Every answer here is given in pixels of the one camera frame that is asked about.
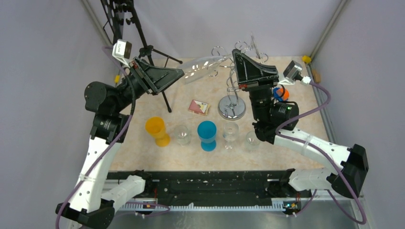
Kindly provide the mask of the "clear small wine glass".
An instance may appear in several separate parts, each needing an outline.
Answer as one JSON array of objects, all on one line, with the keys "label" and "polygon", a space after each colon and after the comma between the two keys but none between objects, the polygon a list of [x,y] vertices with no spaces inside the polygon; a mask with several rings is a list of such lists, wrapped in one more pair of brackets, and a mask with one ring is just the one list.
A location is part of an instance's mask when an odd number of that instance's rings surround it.
[{"label": "clear small wine glass", "polygon": [[225,139],[225,148],[233,149],[239,138],[239,126],[235,122],[228,122],[223,129],[223,138]]}]

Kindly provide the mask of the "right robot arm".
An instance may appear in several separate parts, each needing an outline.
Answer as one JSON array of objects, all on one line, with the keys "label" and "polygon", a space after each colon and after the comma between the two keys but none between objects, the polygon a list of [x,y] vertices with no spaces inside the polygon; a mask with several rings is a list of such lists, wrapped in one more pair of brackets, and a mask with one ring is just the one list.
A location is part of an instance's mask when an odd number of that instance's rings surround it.
[{"label": "right robot arm", "polygon": [[273,90],[278,84],[300,81],[314,85],[312,79],[302,74],[302,66],[291,61],[284,72],[273,65],[254,61],[238,49],[232,51],[237,84],[249,93],[257,138],[275,146],[299,152],[320,164],[320,169],[291,169],[280,180],[280,191],[287,197],[308,189],[334,190],[347,197],[360,195],[369,171],[366,150],[355,144],[341,146],[315,137],[297,128],[299,119],[308,115],[300,113],[293,101],[278,101]]}]

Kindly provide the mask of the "clear tall stemmed glass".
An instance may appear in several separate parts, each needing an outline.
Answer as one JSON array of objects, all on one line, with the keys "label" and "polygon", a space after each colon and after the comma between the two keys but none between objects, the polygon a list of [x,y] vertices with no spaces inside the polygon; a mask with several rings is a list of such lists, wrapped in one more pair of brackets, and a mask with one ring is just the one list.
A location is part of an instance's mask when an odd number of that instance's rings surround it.
[{"label": "clear tall stemmed glass", "polygon": [[[243,54],[252,54],[254,59],[260,63],[265,63],[268,60],[268,55],[260,52],[257,47],[254,35],[251,33],[251,40],[249,43],[245,41],[238,41],[235,43],[234,48],[241,51]],[[226,49],[221,46],[215,46],[211,50],[211,55],[200,57],[191,61],[187,61],[179,65],[177,68],[183,70],[183,83],[190,84],[205,76],[216,77],[218,75],[218,68],[224,67],[232,69],[233,65],[223,65],[226,61],[233,61],[233,57]]]}]

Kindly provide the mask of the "clear patterned wine glass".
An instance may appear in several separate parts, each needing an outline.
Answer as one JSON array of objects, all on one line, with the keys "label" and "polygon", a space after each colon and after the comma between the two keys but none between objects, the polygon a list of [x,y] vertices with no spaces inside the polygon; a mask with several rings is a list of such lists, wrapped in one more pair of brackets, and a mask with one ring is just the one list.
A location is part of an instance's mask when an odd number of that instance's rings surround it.
[{"label": "clear patterned wine glass", "polygon": [[181,146],[189,145],[191,142],[191,133],[187,126],[178,125],[174,129],[174,137],[176,142]]}]

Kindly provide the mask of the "blue wine glass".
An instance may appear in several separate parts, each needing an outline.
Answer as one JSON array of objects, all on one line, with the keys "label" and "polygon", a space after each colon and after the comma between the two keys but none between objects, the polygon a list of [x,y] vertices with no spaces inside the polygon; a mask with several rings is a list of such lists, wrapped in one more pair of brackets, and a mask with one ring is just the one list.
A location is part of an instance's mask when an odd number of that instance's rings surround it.
[{"label": "blue wine glass", "polygon": [[216,148],[217,128],[212,121],[203,121],[197,127],[197,134],[201,141],[202,150],[211,152]]}]

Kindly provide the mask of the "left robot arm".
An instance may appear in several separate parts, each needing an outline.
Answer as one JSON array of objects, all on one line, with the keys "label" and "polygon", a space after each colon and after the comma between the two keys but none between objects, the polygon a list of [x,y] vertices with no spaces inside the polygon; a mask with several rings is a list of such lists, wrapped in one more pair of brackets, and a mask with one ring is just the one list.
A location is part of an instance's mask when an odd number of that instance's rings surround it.
[{"label": "left robot arm", "polygon": [[58,219],[63,217],[91,229],[105,229],[131,198],[148,197],[153,192],[153,184],[144,174],[121,178],[112,189],[104,191],[109,168],[133,117],[122,114],[122,110],[134,108],[136,100],[144,94],[165,91],[184,72],[157,67],[136,57],[123,73],[124,78],[117,86],[96,81],[85,89],[85,108],[95,115],[88,150],[73,191],[56,207]]}]

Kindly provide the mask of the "yellow wine glass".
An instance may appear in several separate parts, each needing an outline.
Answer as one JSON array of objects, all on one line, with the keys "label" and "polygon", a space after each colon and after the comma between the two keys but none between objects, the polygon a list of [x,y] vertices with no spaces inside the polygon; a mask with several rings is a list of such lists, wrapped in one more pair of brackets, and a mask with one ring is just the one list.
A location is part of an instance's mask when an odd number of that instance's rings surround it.
[{"label": "yellow wine glass", "polygon": [[166,132],[166,126],[161,117],[152,117],[145,123],[145,130],[154,138],[155,144],[159,147],[169,145],[171,138]]}]

